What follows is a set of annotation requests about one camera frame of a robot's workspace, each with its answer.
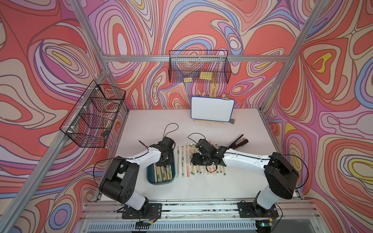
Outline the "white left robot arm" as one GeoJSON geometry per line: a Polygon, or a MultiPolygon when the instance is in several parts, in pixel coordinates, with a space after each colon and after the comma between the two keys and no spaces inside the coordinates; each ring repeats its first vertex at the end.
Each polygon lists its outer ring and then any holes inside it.
{"type": "Polygon", "coordinates": [[[100,184],[99,191],[121,203],[122,218],[159,218],[162,205],[149,204],[149,199],[135,190],[139,172],[152,169],[148,172],[156,178],[156,172],[161,175],[160,183],[170,183],[176,175],[174,149],[176,143],[171,138],[164,136],[157,144],[152,144],[146,151],[129,158],[120,156],[113,159],[100,184]]]}

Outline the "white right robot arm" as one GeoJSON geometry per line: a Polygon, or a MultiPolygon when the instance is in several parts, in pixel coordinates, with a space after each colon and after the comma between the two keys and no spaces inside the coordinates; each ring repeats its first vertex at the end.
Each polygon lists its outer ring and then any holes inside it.
{"type": "Polygon", "coordinates": [[[249,208],[254,216],[267,217],[276,202],[292,199],[299,173],[282,154],[254,155],[225,146],[216,148],[205,139],[199,140],[196,149],[191,158],[195,166],[237,167],[266,178],[267,185],[257,193],[252,203],[238,204],[242,209],[249,208]]]}

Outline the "green band chopsticks pair eleventh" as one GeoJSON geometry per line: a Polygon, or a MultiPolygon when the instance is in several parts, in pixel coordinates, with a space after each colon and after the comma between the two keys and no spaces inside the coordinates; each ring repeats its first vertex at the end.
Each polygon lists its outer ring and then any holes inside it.
{"type": "Polygon", "coordinates": [[[176,178],[180,176],[180,145],[177,146],[176,178]]]}

